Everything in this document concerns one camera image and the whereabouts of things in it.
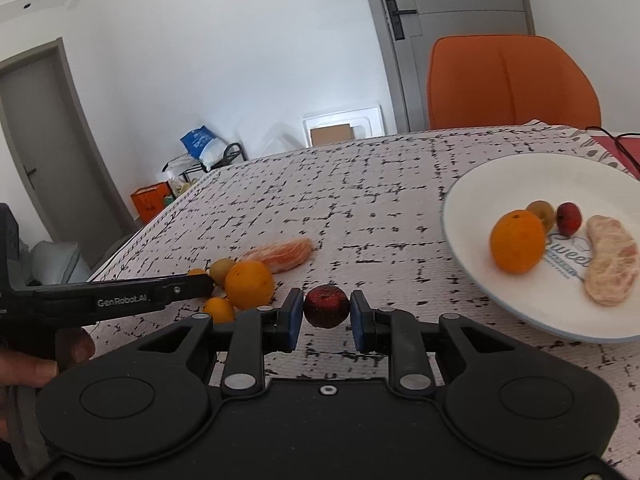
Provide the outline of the person's left hand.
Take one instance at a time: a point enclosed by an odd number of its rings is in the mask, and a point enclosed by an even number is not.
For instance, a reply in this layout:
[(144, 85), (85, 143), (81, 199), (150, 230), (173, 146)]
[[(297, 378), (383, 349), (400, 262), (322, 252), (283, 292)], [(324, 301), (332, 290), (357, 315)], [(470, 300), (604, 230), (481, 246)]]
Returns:
[(52, 360), (30, 356), (10, 347), (9, 336), (1, 335), (1, 440), (9, 442), (8, 388), (39, 389), (60, 374), (60, 366), (73, 367), (89, 361), (96, 353), (93, 339), (83, 328), (66, 328), (56, 334), (56, 357)]

